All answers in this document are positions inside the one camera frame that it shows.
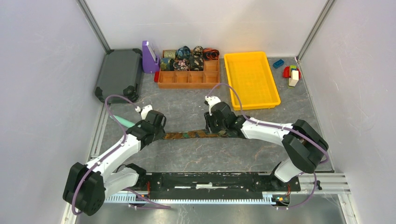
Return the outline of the orange blue floral tie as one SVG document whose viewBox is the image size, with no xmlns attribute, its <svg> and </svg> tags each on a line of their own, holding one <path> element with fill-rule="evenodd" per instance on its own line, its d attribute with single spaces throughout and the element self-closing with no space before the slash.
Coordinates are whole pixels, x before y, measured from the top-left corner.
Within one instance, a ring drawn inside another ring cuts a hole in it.
<svg viewBox="0 0 396 224">
<path fill-rule="evenodd" d="M 196 130 L 196 131 L 188 131 L 188 132 L 166 133 L 163 136 L 164 140 L 181 140 L 181 139 L 193 139 L 193 138 L 239 138 L 239 135 L 235 133 L 227 133 L 226 131 L 220 131 L 219 133 L 211 133 L 207 130 Z"/>
</svg>

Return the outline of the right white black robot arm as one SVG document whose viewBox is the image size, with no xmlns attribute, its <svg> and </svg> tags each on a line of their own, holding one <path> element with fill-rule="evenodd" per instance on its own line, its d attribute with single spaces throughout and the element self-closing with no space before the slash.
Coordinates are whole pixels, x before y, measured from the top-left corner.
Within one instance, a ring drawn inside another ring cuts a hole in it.
<svg viewBox="0 0 396 224">
<path fill-rule="evenodd" d="M 246 115 L 237 116 L 230 106 L 217 97 L 206 102 L 206 128 L 211 135 L 262 140 L 284 147 L 288 159 L 272 171 L 270 185 L 284 189 L 289 181 L 300 174 L 312 174 L 317 166 L 328 161 L 329 145 L 305 120 L 278 124 L 265 122 Z"/>
</svg>

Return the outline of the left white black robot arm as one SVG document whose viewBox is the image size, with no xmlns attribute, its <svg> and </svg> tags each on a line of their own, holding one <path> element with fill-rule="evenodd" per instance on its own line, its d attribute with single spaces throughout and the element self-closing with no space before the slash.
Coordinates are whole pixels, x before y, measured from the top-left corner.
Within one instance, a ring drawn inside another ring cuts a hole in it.
<svg viewBox="0 0 396 224">
<path fill-rule="evenodd" d="M 128 187 L 141 190 L 146 186 L 146 176 L 134 168 L 115 170 L 145 146 L 162 139 L 165 123 L 166 117 L 161 112 L 143 112 L 142 119 L 128 128 L 125 135 L 103 154 L 86 164 L 77 162 L 72 165 L 62 198 L 72 206 L 75 214 L 91 216 L 108 197 Z"/>
</svg>

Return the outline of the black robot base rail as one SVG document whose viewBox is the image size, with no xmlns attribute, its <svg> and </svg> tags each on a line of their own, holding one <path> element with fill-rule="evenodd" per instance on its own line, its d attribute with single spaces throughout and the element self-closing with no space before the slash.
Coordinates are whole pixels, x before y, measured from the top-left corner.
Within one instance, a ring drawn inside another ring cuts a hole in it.
<svg viewBox="0 0 396 224">
<path fill-rule="evenodd" d="M 132 187 L 147 191 L 150 199 L 261 199 L 263 192 L 288 193 L 301 190 L 299 179 L 283 183 L 259 172 L 153 172 L 139 176 Z"/>
</svg>

